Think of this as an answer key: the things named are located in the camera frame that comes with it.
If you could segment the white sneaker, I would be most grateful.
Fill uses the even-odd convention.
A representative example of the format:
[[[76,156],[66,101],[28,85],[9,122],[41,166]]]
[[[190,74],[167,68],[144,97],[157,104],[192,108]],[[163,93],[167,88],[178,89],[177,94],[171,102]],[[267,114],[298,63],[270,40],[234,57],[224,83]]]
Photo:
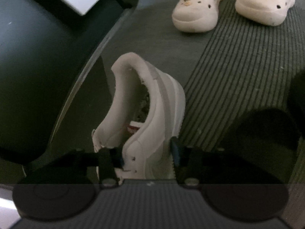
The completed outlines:
[[[185,114],[182,86],[136,53],[121,55],[111,67],[115,92],[111,107],[91,133],[94,151],[121,149],[120,180],[172,179],[170,139]]]

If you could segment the cream clog with charms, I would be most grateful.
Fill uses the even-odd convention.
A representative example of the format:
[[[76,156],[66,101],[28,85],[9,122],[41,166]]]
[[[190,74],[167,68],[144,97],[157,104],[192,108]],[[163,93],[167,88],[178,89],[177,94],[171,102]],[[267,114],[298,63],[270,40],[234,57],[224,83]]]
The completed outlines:
[[[179,0],[172,12],[174,26],[184,33],[213,30],[219,18],[222,0]]]
[[[241,16],[254,22],[278,26],[282,24],[295,0],[236,0],[235,9]]]

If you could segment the dark ribbed door mat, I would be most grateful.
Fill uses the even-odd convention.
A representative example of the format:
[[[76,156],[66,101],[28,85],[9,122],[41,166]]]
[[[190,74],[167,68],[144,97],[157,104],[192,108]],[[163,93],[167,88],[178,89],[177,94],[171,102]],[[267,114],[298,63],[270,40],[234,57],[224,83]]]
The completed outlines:
[[[304,0],[279,26],[239,15],[223,0],[217,26],[207,33],[178,31],[171,14],[178,0],[139,0],[102,51],[110,89],[112,64],[133,52],[175,78],[185,90],[179,140],[214,152],[233,121],[246,111],[285,108],[290,81],[304,70]]]

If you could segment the dark entrance door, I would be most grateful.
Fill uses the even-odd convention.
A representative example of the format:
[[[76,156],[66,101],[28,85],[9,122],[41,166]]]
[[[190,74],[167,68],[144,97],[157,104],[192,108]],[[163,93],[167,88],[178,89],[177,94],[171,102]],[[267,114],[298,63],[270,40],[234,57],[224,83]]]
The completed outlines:
[[[61,0],[1,0],[1,158],[39,158],[79,72],[126,8],[98,0],[79,15]]]

